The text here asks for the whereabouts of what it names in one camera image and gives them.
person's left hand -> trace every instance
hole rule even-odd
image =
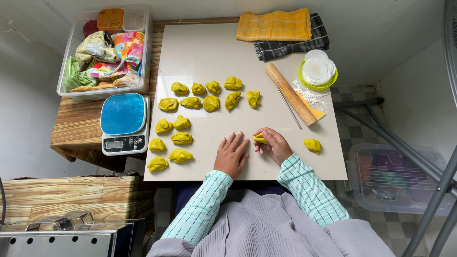
[[[228,139],[222,139],[214,161],[214,170],[224,172],[233,180],[239,177],[249,157],[248,153],[244,153],[246,146],[249,144],[249,138],[246,138],[238,146],[242,137],[243,132],[240,131],[236,137],[235,133],[232,132]]]

orange lid container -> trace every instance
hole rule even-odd
[[[104,9],[98,13],[99,30],[121,30],[124,10],[121,8]]]

green plastic bowl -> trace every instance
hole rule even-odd
[[[303,85],[305,85],[305,87],[307,87],[311,90],[319,91],[319,90],[327,89],[331,85],[333,85],[333,83],[335,83],[335,81],[336,81],[336,78],[338,78],[338,69],[335,67],[335,75],[333,75],[333,77],[331,77],[327,83],[322,84],[320,86],[311,85],[303,79],[302,74],[300,73],[300,71],[302,70],[303,64],[305,64],[305,60],[303,60],[302,63],[300,63],[300,67],[298,68],[298,78],[303,83]]]

metal skewer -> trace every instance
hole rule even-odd
[[[284,95],[281,93],[281,90],[279,90],[278,86],[276,86],[276,89],[278,90],[279,94],[281,95],[282,99],[284,100],[284,103],[286,104],[287,109],[289,109],[290,114],[292,115],[293,119],[294,119],[295,122],[297,123],[298,127],[299,127],[300,129],[302,129],[302,126],[300,126],[300,124],[298,123],[297,118],[295,118],[295,115],[293,114],[292,109],[290,108],[289,103],[287,102],[286,98],[285,98]]]

flour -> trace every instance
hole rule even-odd
[[[325,108],[327,105],[327,102],[321,101],[318,98],[324,97],[326,95],[329,95],[330,92],[326,94],[314,94],[314,91],[312,91],[309,88],[306,88],[305,86],[302,85],[298,80],[292,81],[292,89],[298,92],[300,95],[303,96],[303,98],[308,102],[309,105],[315,105],[319,104],[320,107]]]

